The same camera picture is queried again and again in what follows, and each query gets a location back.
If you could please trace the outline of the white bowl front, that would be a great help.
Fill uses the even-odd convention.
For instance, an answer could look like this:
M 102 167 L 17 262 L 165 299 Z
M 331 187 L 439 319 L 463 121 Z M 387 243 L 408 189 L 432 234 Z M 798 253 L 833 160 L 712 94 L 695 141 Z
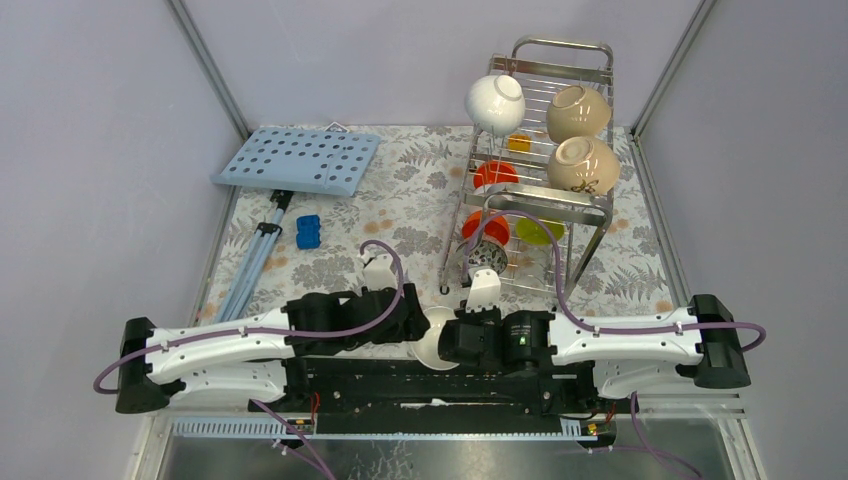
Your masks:
M 455 320 L 454 310 L 444 306 L 434 306 L 424 311 L 429 322 L 429 328 L 424 336 L 409 343 L 409 349 L 414 357 L 426 368 L 434 371 L 449 371 L 459 366 L 458 363 L 440 358 L 438 343 L 442 329 L 449 320 Z

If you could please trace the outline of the white bowl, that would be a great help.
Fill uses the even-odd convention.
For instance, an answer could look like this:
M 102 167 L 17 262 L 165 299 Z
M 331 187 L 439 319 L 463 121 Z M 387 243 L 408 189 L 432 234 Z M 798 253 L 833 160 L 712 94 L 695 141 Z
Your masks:
M 509 75 L 487 75 L 469 88 L 464 101 L 472 123 L 495 137 L 508 137 L 521 125 L 525 97 L 520 83 Z
M 455 320 L 454 310 L 444 306 L 434 306 L 424 311 L 429 322 L 429 328 L 424 336 L 409 343 L 409 349 L 414 357 L 426 368 L 434 371 L 449 371 L 459 366 L 458 363 L 440 358 L 438 343 L 442 329 L 449 320 Z

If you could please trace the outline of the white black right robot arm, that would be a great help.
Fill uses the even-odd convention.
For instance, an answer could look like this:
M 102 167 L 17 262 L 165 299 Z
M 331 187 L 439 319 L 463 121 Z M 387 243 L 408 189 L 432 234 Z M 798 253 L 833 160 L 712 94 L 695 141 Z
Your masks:
M 658 315 L 572 320 L 562 311 L 459 310 L 438 335 L 439 360 L 512 375 L 592 363 L 573 386 L 575 402 L 597 412 L 644 387 L 691 383 L 748 387 L 745 346 L 729 309 L 714 295 Z

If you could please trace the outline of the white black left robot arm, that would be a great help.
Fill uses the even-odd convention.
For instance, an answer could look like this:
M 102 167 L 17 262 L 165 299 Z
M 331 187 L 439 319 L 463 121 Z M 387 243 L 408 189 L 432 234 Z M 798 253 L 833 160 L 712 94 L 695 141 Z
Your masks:
M 210 375 L 217 366 L 417 341 L 429 327 L 412 283 L 361 293 L 308 293 L 264 314 L 205 327 L 165 329 L 146 317 L 133 318 L 121 339 L 115 410 L 164 409 L 194 387 L 215 387 Z

